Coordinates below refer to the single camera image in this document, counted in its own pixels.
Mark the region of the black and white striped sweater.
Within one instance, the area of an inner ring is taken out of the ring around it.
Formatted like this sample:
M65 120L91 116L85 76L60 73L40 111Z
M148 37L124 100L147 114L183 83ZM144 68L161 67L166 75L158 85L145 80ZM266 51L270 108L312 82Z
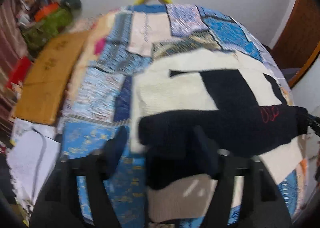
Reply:
M218 149L258 156L279 184L302 162L306 110L268 65L200 48L154 61L133 78L130 149L145 155L155 223L205 215Z

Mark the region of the brown wooden door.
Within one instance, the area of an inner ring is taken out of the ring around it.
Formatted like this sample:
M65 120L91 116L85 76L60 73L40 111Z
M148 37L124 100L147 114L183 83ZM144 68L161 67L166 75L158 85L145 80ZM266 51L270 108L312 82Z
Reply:
M271 55L280 69L298 68L289 79L294 87L319 56L319 6L315 0L296 0Z

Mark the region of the blue patchwork bedspread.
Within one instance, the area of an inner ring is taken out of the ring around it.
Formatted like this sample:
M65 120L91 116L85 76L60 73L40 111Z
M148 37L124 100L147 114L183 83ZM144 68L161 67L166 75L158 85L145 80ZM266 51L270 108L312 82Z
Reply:
M212 43L213 50L239 51L264 64L293 104L289 85L267 47L232 17L192 4L122 7L99 19L74 67L63 108L63 154L87 156L120 125L129 127L133 76L164 55L204 48L200 41ZM121 227L144 225L143 164L127 145L116 175L105 181ZM293 218L304 197L305 174L300 164L290 169L278 188Z

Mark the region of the wooden lap desk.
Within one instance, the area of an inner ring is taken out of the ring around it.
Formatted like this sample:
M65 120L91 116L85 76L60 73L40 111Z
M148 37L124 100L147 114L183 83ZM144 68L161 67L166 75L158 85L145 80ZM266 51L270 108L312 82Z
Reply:
M45 45L23 82L17 118L46 125L56 122L66 85L88 35L88 31L61 34Z

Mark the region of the red box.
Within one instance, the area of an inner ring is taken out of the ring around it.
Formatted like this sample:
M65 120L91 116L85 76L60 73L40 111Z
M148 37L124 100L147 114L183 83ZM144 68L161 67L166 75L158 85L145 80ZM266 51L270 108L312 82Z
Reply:
M32 62L27 56L24 56L23 58L21 58L17 62L14 69L11 71L5 87L7 89L12 90L13 84L18 85L19 83L22 83L24 81L31 65L32 65Z

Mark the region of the striped red curtain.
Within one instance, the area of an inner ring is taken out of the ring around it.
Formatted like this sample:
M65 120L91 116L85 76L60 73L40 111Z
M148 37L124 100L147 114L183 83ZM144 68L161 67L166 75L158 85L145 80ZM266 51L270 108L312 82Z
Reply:
M4 0L1 4L1 130L4 131L12 129L9 115L13 106L5 86L17 62L28 53L16 22L20 8L20 0Z

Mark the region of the orange box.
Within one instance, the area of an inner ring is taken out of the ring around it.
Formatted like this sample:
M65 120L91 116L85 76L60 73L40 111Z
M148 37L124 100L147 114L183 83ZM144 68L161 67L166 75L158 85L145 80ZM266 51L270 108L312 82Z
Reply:
M40 8L39 11L34 15L35 22L39 22L40 20L47 17L48 15L53 13L54 11L58 10L59 7L60 6L58 3L52 3L52 4L49 4L47 6Z

